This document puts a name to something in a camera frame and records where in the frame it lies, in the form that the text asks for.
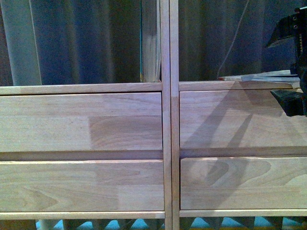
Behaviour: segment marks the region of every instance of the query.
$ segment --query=wood grain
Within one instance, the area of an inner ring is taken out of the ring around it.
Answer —
[[[161,150],[161,93],[0,97],[0,152]]]
[[[0,162],[0,212],[164,210],[163,161]]]
[[[163,219],[164,211],[0,212],[0,219]]]
[[[224,209],[181,210],[180,217],[258,217],[306,216],[307,209]]]
[[[296,155],[307,150],[306,130],[306,118],[287,117],[269,90],[180,93],[183,151],[257,156],[257,150],[279,148],[277,155]]]
[[[173,229],[179,221],[179,24],[178,0],[170,0],[171,123],[172,123],[172,193]]]
[[[292,89],[288,83],[261,81],[184,81],[179,83],[179,91],[212,91],[212,90],[258,90],[258,89]]]
[[[307,207],[307,158],[181,160],[181,209]]]
[[[160,1],[165,230],[173,229],[169,0]]]
[[[155,83],[115,83],[80,85],[42,85],[0,87],[0,95],[102,93],[102,92],[152,92],[161,91],[162,84]]]

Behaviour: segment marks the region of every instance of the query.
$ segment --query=drawer front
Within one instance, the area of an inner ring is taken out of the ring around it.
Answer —
[[[306,130],[307,119],[287,117],[269,90],[180,93],[180,147],[193,157],[302,154]]]
[[[0,97],[0,152],[161,150],[161,93]]]
[[[0,212],[164,210],[163,161],[0,163]]]
[[[181,209],[307,208],[307,158],[185,158]]]

